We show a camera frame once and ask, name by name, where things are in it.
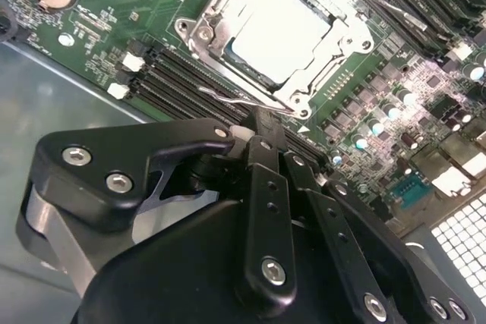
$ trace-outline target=green circuit board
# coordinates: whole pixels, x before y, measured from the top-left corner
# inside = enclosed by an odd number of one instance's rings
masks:
[[[27,40],[30,46],[104,90],[111,83],[117,82],[117,64],[126,53],[129,42],[136,39],[146,44],[157,42],[170,47],[188,64],[209,72],[222,85],[240,93],[238,87],[221,75],[208,71],[201,61],[192,58],[188,47],[175,31],[176,19],[197,19],[208,1],[79,0],[72,9],[53,13],[40,9],[39,0],[9,0],[9,3],[17,15],[19,24],[30,32]],[[400,0],[397,1],[394,4],[402,4]],[[484,46],[476,46],[470,42],[471,55],[462,60],[457,70],[446,73],[437,63],[431,62],[430,58],[421,53],[421,47],[432,49],[434,52],[439,50],[437,54],[444,57],[446,48],[453,48],[455,42],[461,40],[460,33],[463,30],[447,25],[445,31],[448,33],[449,41],[443,44],[443,40],[436,36],[432,28],[423,34],[415,34],[416,39],[410,38],[412,41],[418,40],[413,44],[406,38],[406,34],[403,34],[404,29],[406,33],[413,28],[409,24],[400,23],[396,18],[385,19],[376,7],[371,8],[369,2],[349,0],[349,4],[362,14],[366,14],[366,24],[375,44],[373,51],[366,55],[353,54],[340,66],[310,101],[312,114],[309,119],[283,116],[282,120],[298,138],[322,153],[339,150],[344,158],[343,164],[337,166],[336,170],[348,178],[355,187],[366,186],[366,189],[361,189],[362,197],[371,201],[376,196],[383,195],[384,188],[385,193],[401,191],[394,187],[396,184],[402,184],[404,180],[396,171],[396,157],[410,159],[416,153],[406,149],[400,142],[403,133],[409,132],[420,136],[421,146],[438,144],[450,133],[450,129],[445,127],[443,122],[431,117],[426,105],[439,102],[443,95],[447,94],[452,95],[472,115],[481,114],[483,105],[466,96],[475,84],[467,77],[464,78],[461,67],[473,62],[474,57],[484,50]],[[435,4],[450,4],[449,12],[455,12],[458,19],[468,16],[457,7],[457,1],[434,0],[433,5]],[[442,27],[440,16],[435,13],[433,7],[425,6],[422,11],[425,20],[432,19],[432,26]],[[396,28],[397,24],[402,27],[401,33]],[[70,46],[63,45],[60,40],[65,35],[74,40]],[[352,123],[342,127],[338,137],[327,134],[325,124],[334,121],[336,114],[343,110],[343,106],[349,100],[356,100],[357,88],[368,88],[371,79],[377,75],[386,81],[389,89],[376,93],[376,104],[364,108],[364,114],[351,116]],[[440,83],[438,86],[430,87],[428,81],[435,75],[438,75]],[[420,103],[416,107],[405,107],[396,98],[396,91],[403,87],[413,90],[418,95]],[[136,96],[126,102],[156,120],[170,119],[156,105]],[[368,150],[357,150],[352,136],[361,133],[372,115],[382,115],[380,109],[387,102],[400,104],[402,112],[400,118],[393,121],[382,118],[388,138],[371,137]],[[431,123],[421,124],[424,119],[430,119]],[[429,189],[425,187],[420,190],[422,191],[428,193]],[[422,195],[414,191],[413,196]],[[413,205],[409,200],[406,202],[406,206]]]

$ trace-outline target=electrolytic capacitor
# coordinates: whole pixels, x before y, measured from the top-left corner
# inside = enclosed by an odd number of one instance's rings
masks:
[[[459,129],[461,129],[461,124],[457,119],[454,117],[451,117],[447,119],[446,121],[446,126],[452,131],[452,132],[457,132]]]
[[[417,101],[417,96],[408,89],[401,89],[396,93],[396,97],[407,106],[414,105]]]
[[[397,119],[400,116],[400,109],[398,109],[394,104],[389,102],[388,104],[383,105],[381,109],[390,118],[392,121]]]
[[[357,149],[367,149],[368,141],[361,134],[355,134],[352,136],[351,141],[355,144]]]
[[[385,131],[385,126],[376,118],[372,118],[368,121],[368,127],[371,129],[371,133],[375,136],[379,136]]]
[[[400,172],[402,172],[405,176],[408,176],[412,173],[412,168],[410,167],[410,164],[407,162],[406,159],[403,157],[399,157],[396,160],[396,167],[399,169]]]
[[[466,110],[460,109],[455,115],[454,118],[461,121],[462,123],[469,123],[472,119],[472,115],[469,114]]]
[[[462,69],[462,73],[467,78],[469,78],[473,81],[478,81],[484,76],[484,67],[482,65],[476,64],[476,63],[467,64]]]
[[[331,162],[333,163],[333,165],[341,165],[342,163],[342,156],[341,156],[341,153],[339,153],[338,150],[333,150],[330,152],[330,158],[331,158]]]
[[[418,143],[415,138],[406,132],[402,134],[400,139],[409,149],[416,149],[418,147]]]
[[[479,52],[476,56],[476,62],[486,68],[486,52]]]

